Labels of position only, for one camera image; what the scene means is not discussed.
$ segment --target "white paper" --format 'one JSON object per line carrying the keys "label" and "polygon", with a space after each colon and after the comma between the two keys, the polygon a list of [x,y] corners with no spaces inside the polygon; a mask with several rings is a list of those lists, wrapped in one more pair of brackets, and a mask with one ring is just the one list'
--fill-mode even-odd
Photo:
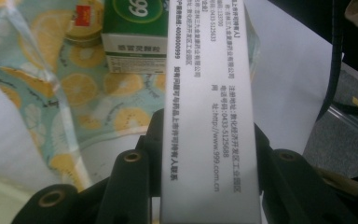
{"label": "white paper", "polygon": [[260,38],[255,123],[272,148],[302,154],[327,90],[331,44],[267,0],[244,2]]}
{"label": "white paper", "polygon": [[170,4],[162,223],[260,223],[243,2]]}

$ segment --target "green box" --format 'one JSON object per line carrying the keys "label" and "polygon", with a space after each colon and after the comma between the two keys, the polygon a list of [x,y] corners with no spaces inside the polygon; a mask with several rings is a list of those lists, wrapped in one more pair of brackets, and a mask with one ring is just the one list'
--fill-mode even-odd
{"label": "green box", "polygon": [[168,0],[106,0],[103,47],[112,73],[165,73]]}

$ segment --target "metal ring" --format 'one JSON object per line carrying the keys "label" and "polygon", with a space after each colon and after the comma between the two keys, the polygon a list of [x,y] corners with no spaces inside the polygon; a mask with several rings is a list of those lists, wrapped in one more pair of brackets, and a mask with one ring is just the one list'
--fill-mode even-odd
{"label": "metal ring", "polygon": [[279,154],[279,157],[284,161],[295,161],[296,160],[296,155],[293,155],[293,154],[287,153],[287,152],[281,152]]}
{"label": "metal ring", "polygon": [[127,162],[134,162],[134,161],[138,161],[140,159],[141,159],[141,154],[139,154],[137,152],[132,152],[124,157],[124,161],[127,161]]}
{"label": "metal ring", "polygon": [[61,189],[55,189],[39,199],[39,206],[52,207],[59,204],[64,198],[65,192]]}

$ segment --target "box label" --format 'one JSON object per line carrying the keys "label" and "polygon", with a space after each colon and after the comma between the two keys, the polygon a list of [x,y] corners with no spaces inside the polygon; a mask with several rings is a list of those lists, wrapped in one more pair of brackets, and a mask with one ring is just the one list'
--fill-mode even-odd
{"label": "box label", "polygon": [[243,1],[170,4],[162,222],[260,223]]}

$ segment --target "brass grommet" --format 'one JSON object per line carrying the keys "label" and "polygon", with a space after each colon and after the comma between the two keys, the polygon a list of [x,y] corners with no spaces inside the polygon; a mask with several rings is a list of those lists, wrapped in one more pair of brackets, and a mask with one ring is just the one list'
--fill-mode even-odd
{"label": "brass grommet", "polygon": [[39,199],[39,206],[52,207],[59,204],[64,198],[65,192],[61,189],[55,189]]}
{"label": "brass grommet", "polygon": [[295,161],[296,160],[296,155],[293,155],[293,154],[287,153],[287,152],[281,152],[279,154],[279,157],[284,161]]}
{"label": "brass grommet", "polygon": [[132,152],[124,157],[124,161],[135,162],[141,159],[141,154],[137,152]]}

